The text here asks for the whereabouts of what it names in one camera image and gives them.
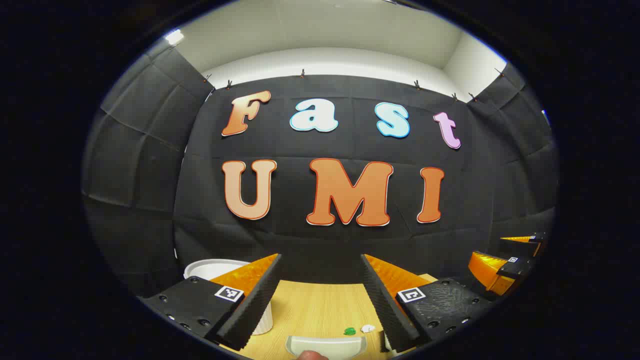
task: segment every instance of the orange letter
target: orange letter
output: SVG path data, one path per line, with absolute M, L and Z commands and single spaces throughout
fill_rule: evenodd
M 387 185 L 394 168 L 388 163 L 372 161 L 364 167 L 356 185 L 351 185 L 344 167 L 336 159 L 314 159 L 309 167 L 316 173 L 316 203 L 314 212 L 307 215 L 311 225 L 331 225 L 335 216 L 330 213 L 331 200 L 343 224 L 351 222 L 356 210 L 360 226 L 384 226 L 389 223 L 387 215 Z
M 270 99 L 271 93 L 267 90 L 234 99 L 231 102 L 234 107 L 231 110 L 231 116 L 229 116 L 229 123 L 222 129 L 222 136 L 244 133 L 244 130 L 247 128 L 247 125 L 244 123 L 244 116 L 247 115 L 249 120 L 253 120 L 260 108 L 258 101 L 268 102 Z
M 255 204 L 247 205 L 240 194 L 240 175 L 245 166 L 242 161 L 226 161 L 222 164 L 225 173 L 225 200 L 233 214 L 249 220 L 263 218 L 271 206 L 271 173 L 277 164 L 273 160 L 256 160 L 251 164 L 255 171 L 256 196 Z
M 444 171 L 435 167 L 426 167 L 420 170 L 420 176 L 424 179 L 424 198 L 422 199 L 422 211 L 418 214 L 418 222 L 436 222 L 440 219 L 438 202 L 440 201 L 440 183 L 444 179 Z

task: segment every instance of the white wall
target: white wall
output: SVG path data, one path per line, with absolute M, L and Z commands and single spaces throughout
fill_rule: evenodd
M 468 93 L 477 95 L 482 92 L 499 75 L 495 69 L 502 71 L 506 64 L 500 55 L 463 32 L 444 72 L 460 89 L 458 98 L 469 101 L 471 96 Z
M 228 79 L 233 81 L 233 85 L 299 75 L 302 69 L 305 69 L 305 75 L 364 76 L 411 86 L 417 79 L 422 88 L 448 96 L 455 92 L 459 98 L 461 93 L 449 76 L 436 67 L 391 54 L 342 47 L 311 47 L 264 53 L 221 65 L 202 75 L 211 74 L 209 82 L 216 88 L 223 88 Z

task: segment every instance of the ceiling light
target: ceiling light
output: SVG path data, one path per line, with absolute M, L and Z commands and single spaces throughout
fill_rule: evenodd
M 184 38 L 184 35 L 180 32 L 180 29 L 177 29 L 164 38 L 169 41 L 169 45 L 176 45 Z

